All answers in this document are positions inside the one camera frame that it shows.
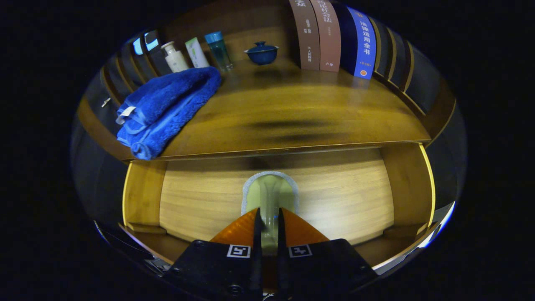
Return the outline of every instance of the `open drawer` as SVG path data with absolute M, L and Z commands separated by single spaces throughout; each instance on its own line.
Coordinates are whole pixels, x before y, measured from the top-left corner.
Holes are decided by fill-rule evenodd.
M 371 265 L 415 243 L 433 219 L 434 183 L 422 144 L 176 161 L 133 161 L 123 195 L 125 231 L 173 263 L 195 239 L 240 217 L 242 188 L 266 170 L 299 189 L 299 216 L 344 238 Z

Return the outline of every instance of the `towel tag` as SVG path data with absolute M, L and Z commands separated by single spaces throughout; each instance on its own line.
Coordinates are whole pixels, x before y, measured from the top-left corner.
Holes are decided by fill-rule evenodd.
M 123 116 L 130 116 L 130 113 L 135 109 L 135 107 L 128 107 L 126 108 L 117 119 L 115 119 L 115 123 L 117 124 L 123 124 L 125 120 L 123 119 Z

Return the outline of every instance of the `black background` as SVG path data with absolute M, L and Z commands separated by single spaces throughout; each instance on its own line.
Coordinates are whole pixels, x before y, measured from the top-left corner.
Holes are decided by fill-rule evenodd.
M 533 4 L 351 3 L 434 62 L 457 95 L 469 142 L 468 177 L 448 226 L 360 298 L 533 298 L 533 84 L 526 70 L 534 65 L 528 51 Z M 191 4 L 20 4 L 4 10 L 3 81 L 13 94 L 8 89 L 2 107 L 13 124 L 5 126 L 8 281 L 0 294 L 13 300 L 182 299 L 100 239 L 78 203 L 68 150 L 80 95 L 104 60 L 134 34 Z

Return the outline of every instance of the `blue lid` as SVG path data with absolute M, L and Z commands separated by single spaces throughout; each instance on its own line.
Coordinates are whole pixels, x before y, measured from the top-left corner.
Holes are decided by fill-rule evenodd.
M 279 49 L 279 47 L 277 46 L 264 45 L 265 41 L 256 42 L 255 44 L 256 44 L 256 47 L 246 50 L 245 52 L 248 54 L 252 54 L 255 52 L 273 51 L 273 50 Z
M 221 32 L 213 32 L 205 35 L 204 38 L 206 39 L 206 42 L 210 44 L 217 41 L 221 41 L 223 39 L 223 35 L 221 34 Z

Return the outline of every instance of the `blue book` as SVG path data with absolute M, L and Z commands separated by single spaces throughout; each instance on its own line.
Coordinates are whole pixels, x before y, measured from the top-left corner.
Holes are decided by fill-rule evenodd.
M 340 24 L 340 67 L 353 76 L 371 79 L 377 46 L 370 19 L 342 3 L 332 4 Z

